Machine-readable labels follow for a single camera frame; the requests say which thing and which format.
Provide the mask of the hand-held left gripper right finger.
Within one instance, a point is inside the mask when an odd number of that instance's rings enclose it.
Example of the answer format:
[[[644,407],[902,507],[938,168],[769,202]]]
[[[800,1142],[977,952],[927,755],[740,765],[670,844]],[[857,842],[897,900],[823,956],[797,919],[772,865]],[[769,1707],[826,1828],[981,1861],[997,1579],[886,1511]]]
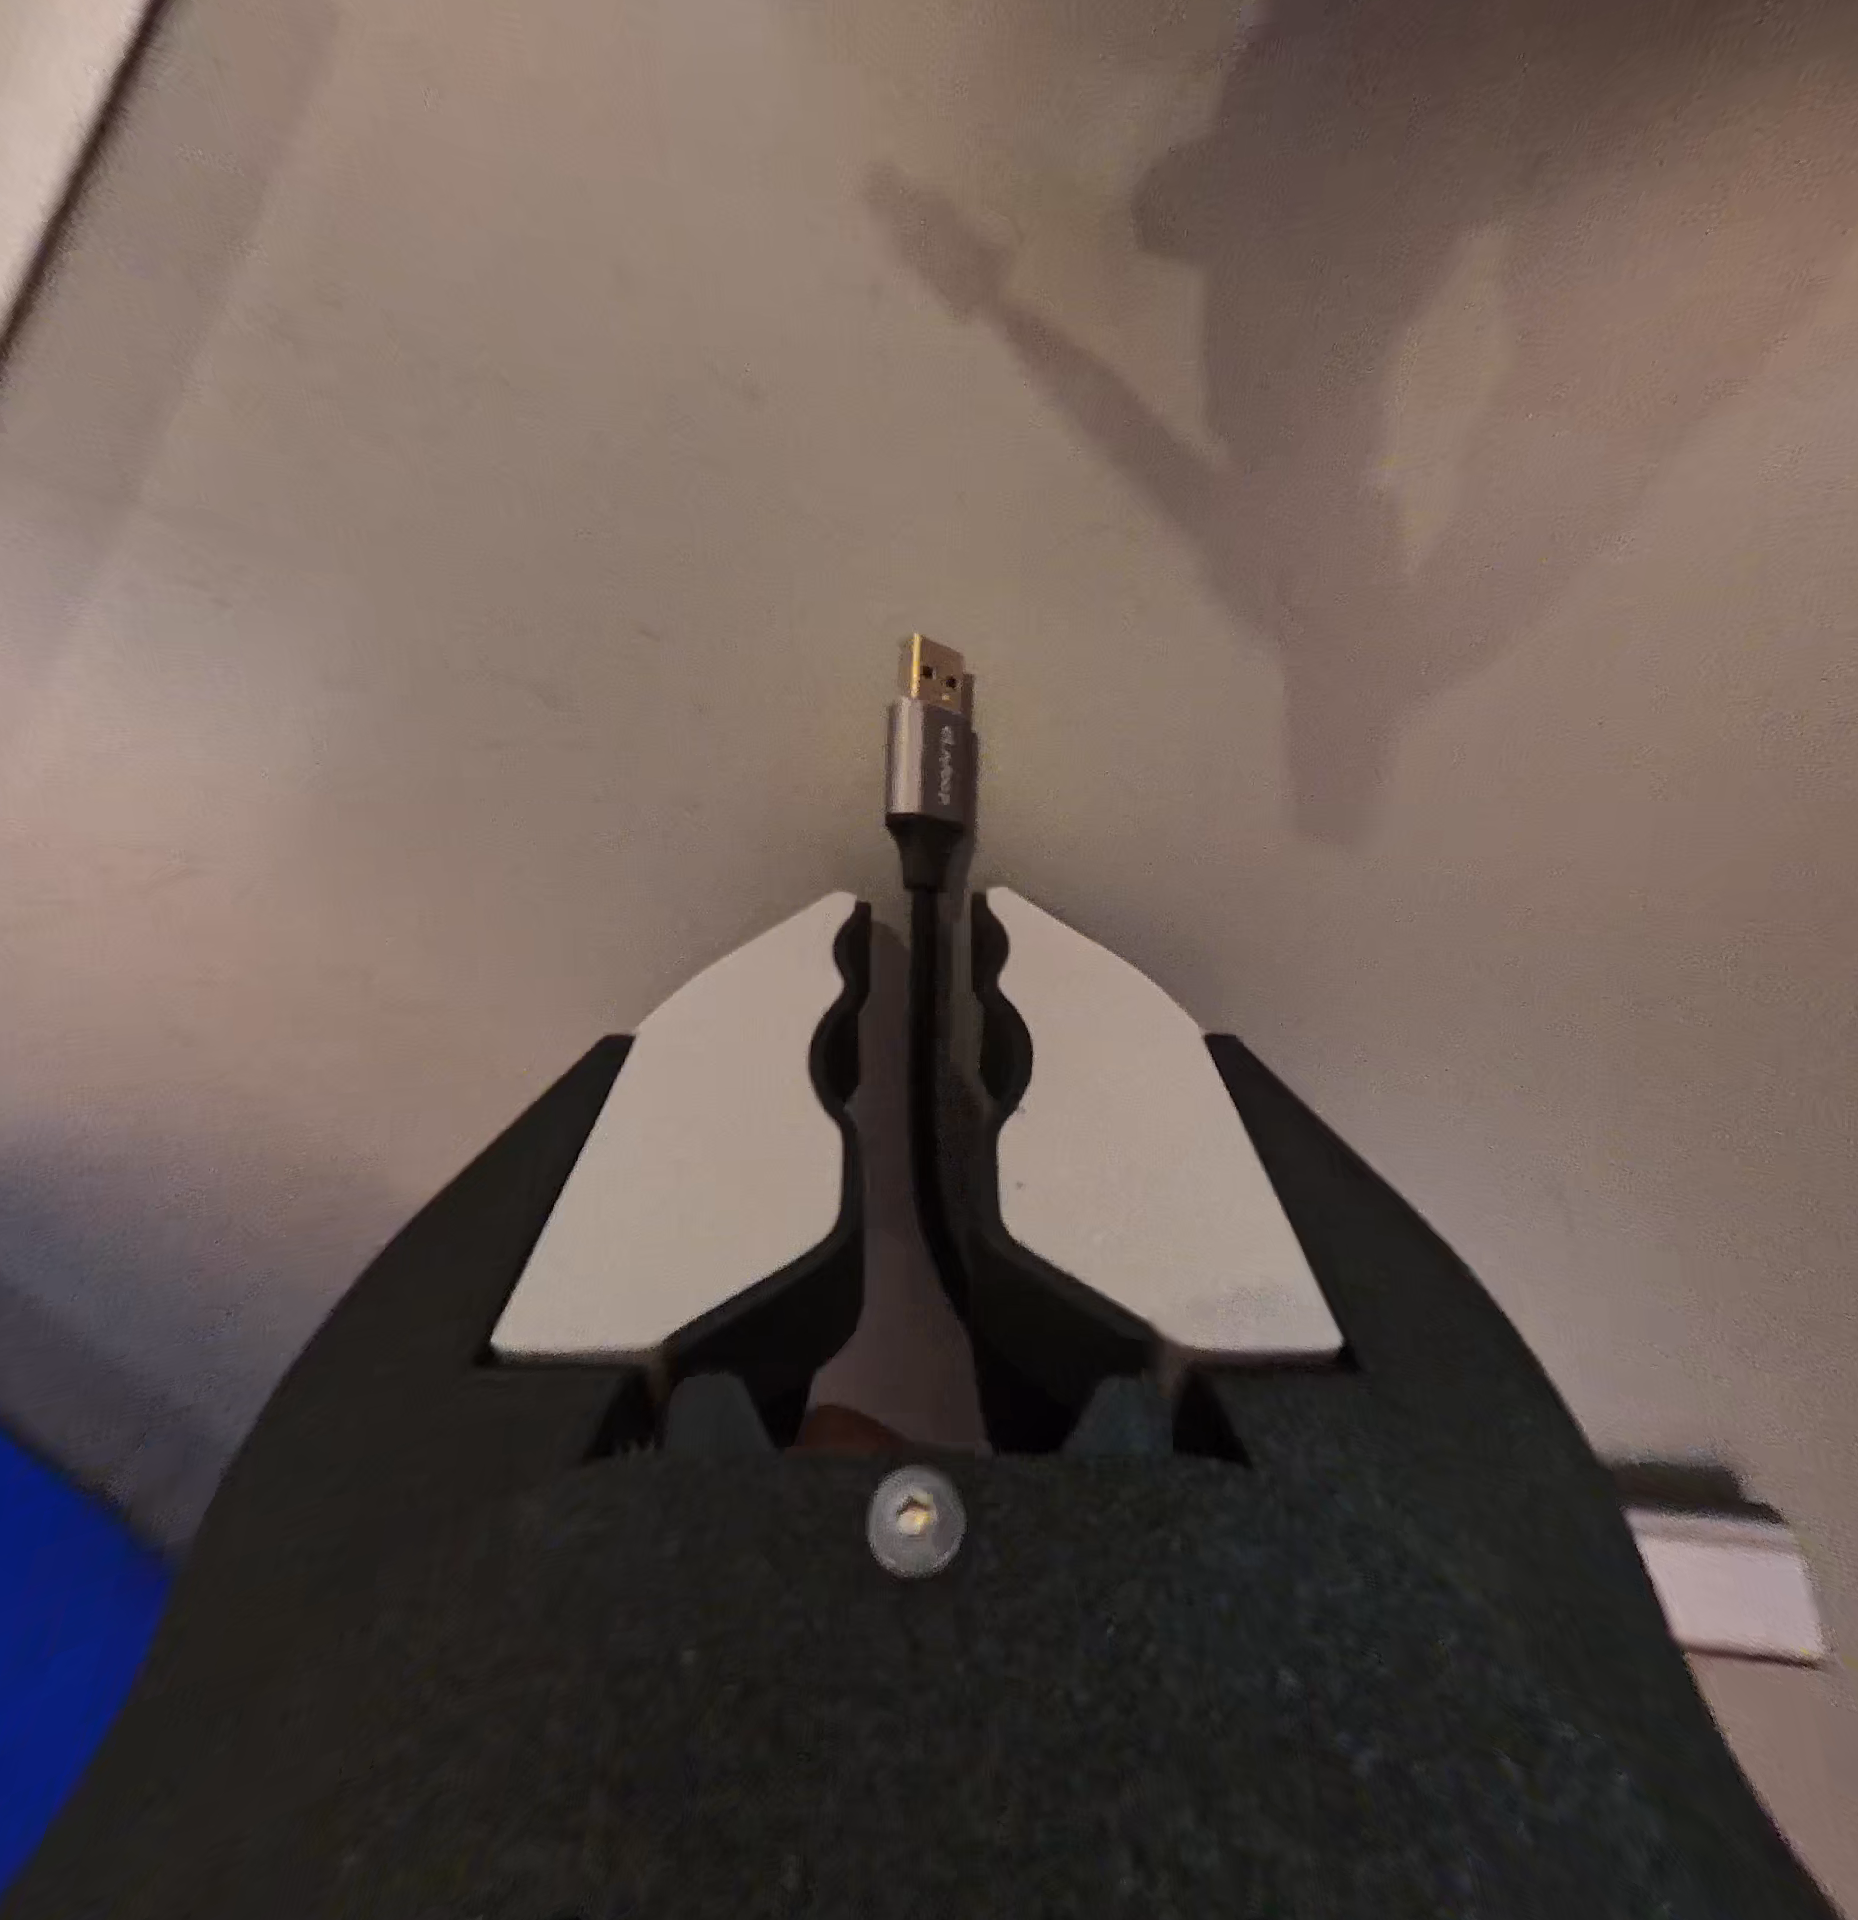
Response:
[[[1174,1428],[1196,1376],[1338,1368],[1346,1331],[1202,1025],[1006,884],[973,896],[969,939],[966,1333],[988,1447],[1060,1451],[1113,1382]]]

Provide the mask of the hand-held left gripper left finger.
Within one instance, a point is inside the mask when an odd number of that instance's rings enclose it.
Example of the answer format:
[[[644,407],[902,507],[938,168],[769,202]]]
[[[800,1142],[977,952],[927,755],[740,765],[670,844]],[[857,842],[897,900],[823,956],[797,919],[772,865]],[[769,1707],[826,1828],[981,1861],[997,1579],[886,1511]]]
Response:
[[[797,1439],[865,1300],[851,1113],[869,904],[826,894],[735,946],[629,1036],[490,1331],[505,1365],[632,1369],[750,1394]]]

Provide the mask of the blue plastic bin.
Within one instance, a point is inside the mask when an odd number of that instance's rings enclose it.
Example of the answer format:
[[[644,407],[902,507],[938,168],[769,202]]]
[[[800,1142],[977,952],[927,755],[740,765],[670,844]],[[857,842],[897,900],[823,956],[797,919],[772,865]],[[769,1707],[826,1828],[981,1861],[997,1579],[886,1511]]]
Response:
[[[118,1716],[169,1582],[103,1499],[0,1426],[0,1899]]]

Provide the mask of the person's left hand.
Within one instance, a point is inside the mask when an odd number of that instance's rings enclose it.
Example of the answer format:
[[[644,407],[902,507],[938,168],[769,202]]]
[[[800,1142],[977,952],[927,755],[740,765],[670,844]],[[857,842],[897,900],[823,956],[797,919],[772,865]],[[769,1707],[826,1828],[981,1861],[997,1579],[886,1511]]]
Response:
[[[986,1451],[969,1341],[933,1300],[873,1297],[818,1374],[797,1449],[811,1454]]]

